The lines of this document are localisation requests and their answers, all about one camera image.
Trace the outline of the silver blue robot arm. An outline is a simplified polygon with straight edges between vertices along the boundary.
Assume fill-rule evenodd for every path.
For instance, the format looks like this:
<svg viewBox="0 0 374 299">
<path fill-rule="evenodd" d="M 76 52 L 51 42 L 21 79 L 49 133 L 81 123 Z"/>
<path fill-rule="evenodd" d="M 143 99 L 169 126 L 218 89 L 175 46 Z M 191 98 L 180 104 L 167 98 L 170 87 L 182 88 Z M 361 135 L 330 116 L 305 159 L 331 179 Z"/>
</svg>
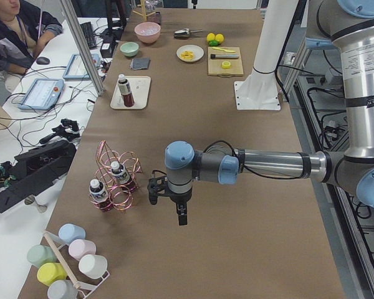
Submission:
<svg viewBox="0 0 374 299">
<path fill-rule="evenodd" d="M 148 198 L 176 205 L 187 224 L 193 181 L 234 184 L 247 171 L 263 178 L 312 178 L 354 195 L 374 208 L 374 1 L 311 1 L 308 40 L 329 40 L 340 51 L 349 146 L 314 154 L 235 149 L 217 141 L 202 151 L 185 141 L 165 149 L 166 171 L 149 180 Z"/>
</svg>

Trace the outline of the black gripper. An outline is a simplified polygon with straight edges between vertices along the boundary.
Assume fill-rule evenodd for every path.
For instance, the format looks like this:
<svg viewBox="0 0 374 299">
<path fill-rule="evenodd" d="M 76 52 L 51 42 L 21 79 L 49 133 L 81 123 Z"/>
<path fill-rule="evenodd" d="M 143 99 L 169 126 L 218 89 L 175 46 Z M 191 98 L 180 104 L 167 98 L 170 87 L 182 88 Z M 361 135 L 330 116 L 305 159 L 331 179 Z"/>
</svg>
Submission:
<svg viewBox="0 0 374 299">
<path fill-rule="evenodd" d="M 150 178 L 148 180 L 148 200 L 151 205 L 156 205 L 158 197 L 168 197 L 176 204 L 177 213 L 187 213 L 187 192 L 176 193 L 170 189 L 166 176 Z M 187 224 L 187 215 L 178 214 L 179 225 Z"/>
</svg>

